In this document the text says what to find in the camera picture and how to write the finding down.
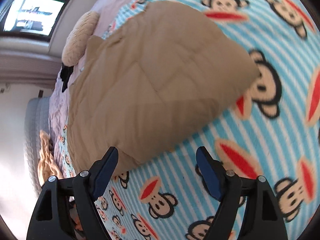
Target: folded brown fabric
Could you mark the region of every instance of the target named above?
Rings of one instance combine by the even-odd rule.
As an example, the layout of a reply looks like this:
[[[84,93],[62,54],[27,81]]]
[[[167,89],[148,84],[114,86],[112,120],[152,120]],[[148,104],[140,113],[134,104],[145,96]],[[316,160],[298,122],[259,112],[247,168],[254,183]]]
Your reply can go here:
[[[63,175],[51,154],[53,146],[50,142],[50,135],[41,130],[40,140],[41,150],[40,160],[38,162],[38,178],[39,183],[42,186],[50,176],[55,175],[58,179],[63,179]]]
[[[110,146],[114,175],[174,147],[231,106],[258,77],[247,52],[201,12],[150,3],[107,40],[88,42],[70,87],[68,150],[76,172]]]

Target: bed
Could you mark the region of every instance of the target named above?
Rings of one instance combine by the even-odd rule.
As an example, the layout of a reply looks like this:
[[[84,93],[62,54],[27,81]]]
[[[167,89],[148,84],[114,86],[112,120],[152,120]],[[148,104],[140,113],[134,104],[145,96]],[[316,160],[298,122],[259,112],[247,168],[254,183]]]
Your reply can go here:
[[[93,10],[101,16],[94,35],[108,38],[153,1],[157,0],[98,0]],[[241,176],[264,175],[278,198],[288,238],[298,239],[320,203],[320,35],[315,22],[300,0],[170,1],[211,17],[225,35],[254,55],[272,86],[256,84],[235,107],[171,152],[114,177],[96,202],[101,219],[114,239],[202,240],[219,205],[196,166],[196,149],[205,146],[213,158]],[[221,3],[235,3],[234,11],[222,17],[214,10]],[[84,61],[85,55],[69,84],[81,73]],[[50,97],[50,135],[57,164],[65,177],[72,177],[69,95],[61,88],[58,78]],[[245,201],[230,240],[239,233],[244,208]]]

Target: white wall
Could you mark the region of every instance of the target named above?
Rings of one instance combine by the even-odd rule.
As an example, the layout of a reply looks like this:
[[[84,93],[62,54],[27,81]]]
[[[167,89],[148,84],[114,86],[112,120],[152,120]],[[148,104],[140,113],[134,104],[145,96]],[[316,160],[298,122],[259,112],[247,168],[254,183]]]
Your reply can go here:
[[[23,138],[27,103],[41,88],[11,85],[0,94],[0,214],[18,238],[25,240],[36,199],[24,167]],[[44,97],[51,90],[44,90]]]

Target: pink blanket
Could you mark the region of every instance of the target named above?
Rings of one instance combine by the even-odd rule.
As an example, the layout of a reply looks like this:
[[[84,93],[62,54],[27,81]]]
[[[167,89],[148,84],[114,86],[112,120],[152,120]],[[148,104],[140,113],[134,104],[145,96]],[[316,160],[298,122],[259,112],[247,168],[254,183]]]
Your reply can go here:
[[[101,37],[108,29],[111,21],[116,17],[118,10],[130,1],[131,0],[98,0],[92,7],[92,10],[100,13],[100,20],[93,34]],[[78,65],[75,65],[74,72],[69,79],[68,86],[70,86],[80,74],[80,70],[84,66],[85,57],[86,55],[80,59]],[[59,139],[67,121],[69,105],[69,91],[67,89],[62,93],[62,84],[63,82],[59,73],[55,90],[50,98],[49,107],[51,138],[54,144],[54,158],[60,169],[62,168],[62,154],[59,149]]]

